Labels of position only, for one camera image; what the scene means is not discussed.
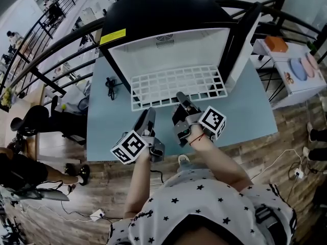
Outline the blue plate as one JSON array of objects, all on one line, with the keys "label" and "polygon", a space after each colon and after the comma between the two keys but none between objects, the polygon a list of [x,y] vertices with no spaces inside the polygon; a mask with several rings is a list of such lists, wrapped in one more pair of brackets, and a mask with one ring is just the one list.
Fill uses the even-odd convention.
[{"label": "blue plate", "polygon": [[306,81],[308,76],[299,59],[290,59],[292,72],[300,81]]}]

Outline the person's left forearm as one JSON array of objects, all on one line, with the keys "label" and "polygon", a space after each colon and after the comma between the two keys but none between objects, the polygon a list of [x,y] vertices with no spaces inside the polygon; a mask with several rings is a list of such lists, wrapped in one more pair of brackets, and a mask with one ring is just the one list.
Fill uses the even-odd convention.
[{"label": "person's left forearm", "polygon": [[135,161],[123,218],[133,218],[141,212],[150,196],[151,156],[145,148]]}]

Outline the person's right forearm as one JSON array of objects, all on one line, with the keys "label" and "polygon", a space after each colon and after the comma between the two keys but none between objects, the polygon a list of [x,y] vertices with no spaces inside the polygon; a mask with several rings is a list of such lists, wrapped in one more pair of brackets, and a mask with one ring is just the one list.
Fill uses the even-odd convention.
[{"label": "person's right forearm", "polygon": [[218,181],[226,183],[237,191],[242,191],[253,184],[246,171],[216,147],[199,125],[192,126],[187,141]]}]

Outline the black metal railing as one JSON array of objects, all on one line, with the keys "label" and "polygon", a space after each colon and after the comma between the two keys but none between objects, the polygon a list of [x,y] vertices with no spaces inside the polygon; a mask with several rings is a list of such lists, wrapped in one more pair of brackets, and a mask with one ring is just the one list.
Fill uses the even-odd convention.
[{"label": "black metal railing", "polygon": [[[318,52],[324,42],[327,40],[327,24],[325,24],[322,30],[318,30],[315,27],[307,24],[306,22],[300,20],[299,18],[288,14],[281,10],[285,0],[267,0],[261,3],[261,12],[263,14],[270,14],[273,16],[274,19],[278,19],[278,23],[276,24],[268,24],[263,23],[265,28],[269,28],[270,31],[268,34],[280,33],[285,27],[283,23],[285,20],[296,23],[312,32],[317,34],[317,37],[311,37],[313,40],[311,49],[311,54],[314,55]],[[231,8],[231,9],[238,9],[238,12],[229,15],[229,21],[222,21],[222,26],[232,27],[235,28],[239,21],[241,21],[246,14],[248,14],[252,8],[254,7],[253,2],[246,2],[241,0],[213,0],[214,3],[217,4],[220,9]],[[183,9],[177,9],[176,6],[173,7],[173,19],[169,20],[168,23],[164,23],[163,19],[158,17],[148,17],[146,21],[154,21],[155,23],[155,32],[158,32],[162,29],[166,28],[176,28],[180,31],[187,31],[190,28],[195,28],[195,30],[200,29],[200,27],[209,27],[213,26],[214,22],[205,22],[203,17],[200,15],[198,11],[195,11],[194,14],[191,14],[190,17],[192,21],[190,22],[190,26],[187,27],[185,24],[181,22],[182,17],[180,14],[184,12]],[[28,84],[23,84],[22,89],[18,92],[19,94],[26,91],[29,87],[31,87],[35,82],[41,80],[45,83],[46,86],[53,88],[55,92],[59,92],[61,94],[65,94],[65,86],[58,86],[56,85],[56,81],[62,79],[62,76],[57,77],[54,80],[49,80],[46,75],[58,67],[58,64],[54,64],[49,67],[46,71],[40,72],[38,66],[44,62],[46,59],[50,58],[52,55],[60,51],[61,49],[67,47],[72,42],[82,38],[85,35],[90,34],[93,31],[97,31],[99,29],[104,29],[104,24],[106,21],[106,17],[102,17],[97,19],[76,31],[66,35],[65,37],[61,38],[53,45],[48,47],[45,51],[43,51],[40,55],[34,58],[32,61],[27,61],[26,66],[22,69],[19,75],[15,76],[14,80],[11,84],[6,86],[4,83],[0,83],[0,109],[4,111],[9,111],[10,105],[3,105],[1,103],[2,99],[5,95],[5,90],[9,89],[12,90],[20,81],[25,81],[25,77],[27,75],[32,75],[35,77],[34,80],[31,80]]]}]

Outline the yellow-green plant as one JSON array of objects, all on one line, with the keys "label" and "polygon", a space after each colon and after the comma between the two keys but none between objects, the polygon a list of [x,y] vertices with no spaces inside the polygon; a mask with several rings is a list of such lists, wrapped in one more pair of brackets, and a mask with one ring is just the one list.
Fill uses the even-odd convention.
[{"label": "yellow-green plant", "polygon": [[13,89],[11,87],[8,87],[5,89],[4,95],[1,98],[0,101],[1,105],[3,107],[10,109],[12,105],[12,98],[13,98]]}]

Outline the white wire fridge shelf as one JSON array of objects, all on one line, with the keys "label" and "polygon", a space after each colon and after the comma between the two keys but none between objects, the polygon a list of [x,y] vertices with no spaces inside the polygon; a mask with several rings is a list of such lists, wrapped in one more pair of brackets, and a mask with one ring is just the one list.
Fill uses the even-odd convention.
[{"label": "white wire fridge shelf", "polygon": [[131,110],[141,111],[178,104],[182,92],[192,102],[228,96],[215,65],[157,71],[131,78]]}]

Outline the white star-print shirt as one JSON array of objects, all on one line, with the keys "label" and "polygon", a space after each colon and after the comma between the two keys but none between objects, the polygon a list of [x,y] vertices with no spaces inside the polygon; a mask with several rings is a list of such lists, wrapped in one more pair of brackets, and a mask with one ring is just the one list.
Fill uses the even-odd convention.
[{"label": "white star-print shirt", "polygon": [[107,245],[172,245],[195,226],[230,245],[289,245],[296,223],[295,210],[275,185],[237,191],[209,169],[184,170],[158,188],[135,217],[113,223]]}]

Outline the orange box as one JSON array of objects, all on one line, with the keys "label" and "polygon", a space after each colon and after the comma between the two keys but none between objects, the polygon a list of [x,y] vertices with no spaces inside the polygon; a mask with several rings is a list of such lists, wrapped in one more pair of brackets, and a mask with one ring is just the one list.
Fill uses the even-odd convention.
[{"label": "orange box", "polygon": [[264,42],[272,52],[286,53],[288,50],[288,45],[280,37],[267,36]]}]

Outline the black mini fridge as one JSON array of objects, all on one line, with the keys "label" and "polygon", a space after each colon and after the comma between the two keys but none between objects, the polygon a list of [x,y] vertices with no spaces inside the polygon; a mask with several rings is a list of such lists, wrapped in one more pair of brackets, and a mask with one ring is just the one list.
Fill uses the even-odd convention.
[{"label": "black mini fridge", "polygon": [[[198,11],[213,26],[180,31],[166,28],[155,32],[158,17],[168,23],[173,7],[183,9],[181,22],[190,26],[191,14]],[[229,14],[213,0],[121,0],[107,11],[99,48],[130,94],[132,77],[157,71],[215,65],[224,85],[237,78],[251,54],[250,41],[261,16],[261,3],[235,28],[222,26]]]}]

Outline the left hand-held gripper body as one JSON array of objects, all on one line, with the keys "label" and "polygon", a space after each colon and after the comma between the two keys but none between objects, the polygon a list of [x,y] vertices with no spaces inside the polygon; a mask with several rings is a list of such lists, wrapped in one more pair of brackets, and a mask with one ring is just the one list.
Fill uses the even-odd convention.
[{"label": "left hand-held gripper body", "polygon": [[156,137],[140,136],[134,130],[125,133],[111,148],[110,152],[122,164],[130,164],[136,161],[145,148],[149,149],[152,162],[164,160],[165,146]]}]

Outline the black office chair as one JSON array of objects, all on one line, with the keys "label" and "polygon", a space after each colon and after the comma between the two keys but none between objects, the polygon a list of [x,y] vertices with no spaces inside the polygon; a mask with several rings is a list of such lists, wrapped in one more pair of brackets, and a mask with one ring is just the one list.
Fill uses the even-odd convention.
[{"label": "black office chair", "polygon": [[65,111],[56,111],[58,96],[54,96],[51,109],[36,105],[31,107],[23,119],[16,117],[10,128],[22,136],[34,136],[38,133],[60,132],[62,137],[80,145],[86,144],[87,116]]}]

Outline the white printed cabinet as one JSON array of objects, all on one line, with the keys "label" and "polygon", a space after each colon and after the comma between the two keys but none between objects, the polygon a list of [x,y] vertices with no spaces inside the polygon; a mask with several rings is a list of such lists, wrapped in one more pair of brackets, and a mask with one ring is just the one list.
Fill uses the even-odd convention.
[{"label": "white printed cabinet", "polygon": [[301,60],[303,57],[306,57],[306,53],[301,57],[289,58],[285,61],[275,62],[275,68],[284,83],[287,95],[280,100],[273,99],[273,109],[303,103],[327,87],[327,82],[325,81],[320,69],[314,78],[308,77],[306,81],[300,81],[294,75],[289,61],[290,59]]}]

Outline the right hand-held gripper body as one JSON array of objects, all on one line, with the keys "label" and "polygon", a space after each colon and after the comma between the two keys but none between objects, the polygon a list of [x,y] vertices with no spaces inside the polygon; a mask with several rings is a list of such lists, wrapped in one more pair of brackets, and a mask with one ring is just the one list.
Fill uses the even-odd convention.
[{"label": "right hand-held gripper body", "polygon": [[173,114],[174,133],[181,147],[187,144],[193,125],[199,125],[204,134],[211,140],[217,140],[226,126],[226,116],[208,106],[202,113],[188,115],[186,111],[177,110]]}]

